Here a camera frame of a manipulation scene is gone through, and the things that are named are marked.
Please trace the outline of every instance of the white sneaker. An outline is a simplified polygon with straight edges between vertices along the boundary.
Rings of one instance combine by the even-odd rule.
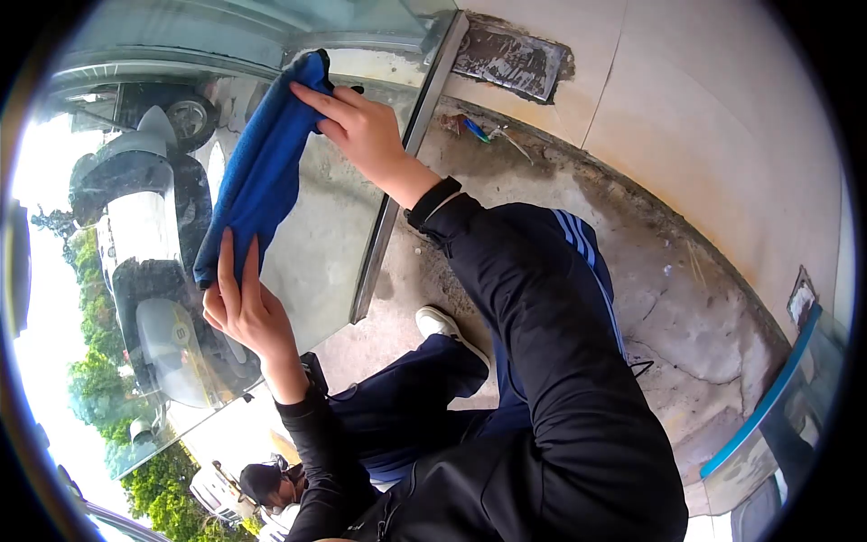
[[[419,326],[419,331],[421,335],[426,339],[433,334],[446,335],[450,336],[454,339],[457,339],[460,343],[463,343],[470,351],[479,357],[487,368],[491,368],[491,360],[485,356],[485,353],[476,348],[473,344],[470,344],[463,335],[460,333],[460,328],[458,324],[454,322],[454,319],[442,310],[437,309],[431,305],[427,305],[421,307],[415,312],[415,324]]]

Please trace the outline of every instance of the sky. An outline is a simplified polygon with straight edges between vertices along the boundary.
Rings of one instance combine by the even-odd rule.
[[[63,114],[42,125],[31,124],[18,155],[13,197],[38,213],[69,210],[69,176],[75,162],[92,153],[102,133],[71,134]],[[75,418],[68,407],[67,367],[87,352],[81,337],[79,287],[62,258],[63,242],[48,231],[30,228],[32,285],[27,329],[15,340],[24,390],[33,416],[48,434],[49,452],[63,464],[84,498],[129,517],[119,481],[108,477],[103,439],[95,428]]]

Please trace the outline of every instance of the microfiber cloth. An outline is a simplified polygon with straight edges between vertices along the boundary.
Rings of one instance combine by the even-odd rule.
[[[325,117],[299,101],[289,90],[300,82],[331,95],[328,54],[319,49],[292,63],[271,85],[241,134],[225,167],[211,225],[192,269],[196,285],[206,290],[217,279],[223,230],[231,228],[235,249],[235,279],[241,284],[244,260],[253,237],[259,237],[259,272],[265,249],[277,225],[298,200],[298,162],[310,132]]]

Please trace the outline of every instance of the black cap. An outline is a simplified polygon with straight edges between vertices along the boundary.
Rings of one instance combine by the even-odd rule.
[[[280,487],[281,478],[283,476],[277,465],[253,463],[244,467],[238,482],[245,495],[253,499],[256,504],[262,505],[268,494]]]

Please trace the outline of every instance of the wrist strap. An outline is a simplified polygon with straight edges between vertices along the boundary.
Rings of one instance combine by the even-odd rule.
[[[407,211],[407,222],[416,230],[425,223],[440,204],[452,194],[460,192],[460,183],[451,176],[444,178],[436,186],[421,196],[412,211]]]

